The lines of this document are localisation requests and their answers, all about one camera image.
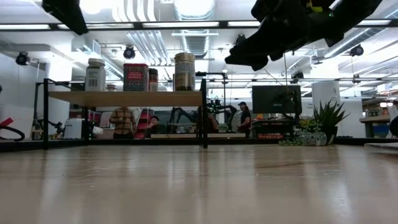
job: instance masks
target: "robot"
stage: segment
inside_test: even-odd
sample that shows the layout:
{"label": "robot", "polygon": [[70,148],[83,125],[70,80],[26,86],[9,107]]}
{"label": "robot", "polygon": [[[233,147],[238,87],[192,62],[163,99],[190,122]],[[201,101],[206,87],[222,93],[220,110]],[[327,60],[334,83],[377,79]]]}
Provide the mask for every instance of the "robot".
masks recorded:
{"label": "robot", "polygon": [[325,39],[329,47],[344,38],[370,16],[382,0],[341,0],[334,10],[332,0],[257,0],[251,14],[260,23],[258,31],[235,45],[227,64],[251,66],[258,71],[285,52]]}

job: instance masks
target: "brown tin can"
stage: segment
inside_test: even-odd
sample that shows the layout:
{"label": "brown tin can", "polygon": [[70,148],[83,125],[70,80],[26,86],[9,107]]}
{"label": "brown tin can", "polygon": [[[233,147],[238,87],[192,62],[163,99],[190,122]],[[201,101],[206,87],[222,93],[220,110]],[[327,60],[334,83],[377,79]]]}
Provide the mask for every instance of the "brown tin can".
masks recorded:
{"label": "brown tin can", "polygon": [[195,56],[179,53],[174,57],[174,91],[195,91]]}

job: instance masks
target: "black metal frame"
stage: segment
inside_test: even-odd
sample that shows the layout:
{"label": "black metal frame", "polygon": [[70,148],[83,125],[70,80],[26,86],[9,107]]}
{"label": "black metal frame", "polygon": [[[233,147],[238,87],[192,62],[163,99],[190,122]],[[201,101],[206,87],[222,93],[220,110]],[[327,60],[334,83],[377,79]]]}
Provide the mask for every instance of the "black metal frame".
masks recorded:
{"label": "black metal frame", "polygon": [[[385,25],[356,25],[355,28],[394,28],[398,27],[398,19],[365,19],[364,21],[390,21]],[[207,26],[208,22],[217,22],[217,26]],[[236,25],[232,26],[230,22],[253,22],[251,25]],[[190,26],[174,26],[173,24],[190,24]],[[156,21],[156,22],[87,22],[86,25],[89,31],[129,31],[129,30],[180,30],[180,29],[258,29],[258,21],[254,20],[230,20],[230,21]],[[167,24],[168,26],[151,26],[151,24]],[[1,32],[51,32],[51,31],[66,31],[70,32],[70,29],[60,27],[61,23],[21,23],[21,24],[6,24],[0,25],[48,25],[48,29],[1,29]]]}
{"label": "black metal frame", "polygon": [[[72,87],[68,86],[68,82],[57,82],[54,81],[50,78],[44,78],[43,79],[43,111],[44,111],[44,117],[43,117],[43,149],[44,150],[49,150],[50,149],[50,144],[49,144],[49,84],[54,84],[54,85],[59,85],[63,86],[68,89],[73,89]],[[37,96],[37,87],[39,87],[41,83],[36,84],[36,93],[35,96]],[[37,101],[35,102],[35,113],[37,109]],[[84,119],[85,119],[85,131],[83,132],[84,135],[84,142],[83,144],[88,144],[89,143],[89,126],[88,126],[88,108],[83,107],[83,114],[84,114]]]}
{"label": "black metal frame", "polygon": [[[72,89],[70,86],[68,86],[67,82],[57,82],[54,80],[51,80],[49,78],[44,78],[44,122],[43,122],[43,145],[42,148],[44,150],[49,150],[52,147],[57,147],[56,144],[50,144],[49,141],[49,85],[50,84],[55,84],[55,85],[61,85],[66,88]],[[206,118],[208,117],[207,115],[207,110],[203,110],[203,108],[206,108],[206,79],[203,78],[201,81],[201,100],[202,100],[202,105],[199,107],[199,122],[198,122],[198,133],[199,133],[199,144],[202,148],[207,149],[208,147],[208,135],[207,135],[207,125],[208,123],[206,122]],[[195,139],[186,139],[185,141],[170,141],[169,139],[166,140],[156,140],[154,141],[153,139],[151,140],[90,140],[90,126],[88,125],[88,107],[84,106],[83,107],[83,114],[84,114],[84,132],[83,140],[76,140],[76,141],[69,141],[69,140],[62,140],[62,141],[57,141],[57,142],[63,142],[66,141],[71,144],[73,143],[72,146],[87,146],[87,145],[92,145],[92,144],[180,144],[182,142],[187,143],[187,141],[193,141],[196,142]]]}

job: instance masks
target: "security camera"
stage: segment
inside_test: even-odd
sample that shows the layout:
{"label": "security camera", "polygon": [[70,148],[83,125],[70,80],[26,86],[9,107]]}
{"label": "security camera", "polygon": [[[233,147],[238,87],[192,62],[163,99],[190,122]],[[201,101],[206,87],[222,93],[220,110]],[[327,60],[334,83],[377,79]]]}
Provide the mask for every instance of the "security camera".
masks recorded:
{"label": "security camera", "polygon": [[292,81],[290,81],[290,84],[296,84],[296,83],[298,83],[299,82],[299,78],[304,78],[304,73],[303,72],[301,72],[301,71],[297,71],[297,72],[294,72],[293,74],[292,74]]}
{"label": "security camera", "polygon": [[22,65],[22,66],[29,65],[30,64],[30,57],[28,56],[27,52],[19,52],[19,55],[15,59],[15,62],[18,65]]}
{"label": "security camera", "polygon": [[362,46],[359,44],[356,47],[353,47],[350,51],[349,54],[354,57],[354,56],[361,56],[363,54],[364,50]]}
{"label": "security camera", "polygon": [[124,50],[123,57],[125,59],[133,59],[134,57],[136,57],[136,53],[134,51],[134,46],[127,45],[126,49]]}
{"label": "security camera", "polygon": [[353,75],[353,83],[361,83],[361,81],[358,81],[357,78],[359,78],[359,74],[354,74]]}

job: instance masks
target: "black metal leg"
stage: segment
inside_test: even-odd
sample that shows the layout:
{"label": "black metal leg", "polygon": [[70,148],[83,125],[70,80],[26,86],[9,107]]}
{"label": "black metal leg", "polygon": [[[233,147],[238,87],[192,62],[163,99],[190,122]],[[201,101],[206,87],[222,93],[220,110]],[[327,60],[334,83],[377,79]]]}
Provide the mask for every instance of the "black metal leg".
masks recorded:
{"label": "black metal leg", "polygon": [[202,118],[203,118],[203,139],[202,139],[202,146],[204,149],[207,149],[207,126],[208,126],[208,115],[207,115],[207,107],[206,107],[206,101],[207,101],[207,97],[206,97],[206,79],[203,78],[201,80],[201,100],[202,100]]}
{"label": "black metal leg", "polygon": [[84,130],[83,135],[84,135],[84,139],[85,139],[85,144],[88,145],[89,140],[90,140],[90,123],[88,121],[89,117],[88,117],[88,108],[87,107],[83,108],[83,113],[84,113],[84,117],[85,117],[85,122],[84,122],[84,127],[83,127],[83,130]]}
{"label": "black metal leg", "polygon": [[44,98],[43,98],[43,112],[44,112],[44,120],[43,120],[43,149],[49,149],[49,80],[48,78],[44,78]]}
{"label": "black metal leg", "polygon": [[198,108],[198,113],[199,113],[199,120],[197,123],[197,129],[198,129],[198,137],[199,137],[199,142],[200,145],[202,145],[202,138],[203,138],[203,117],[202,117],[202,108],[199,106]]}

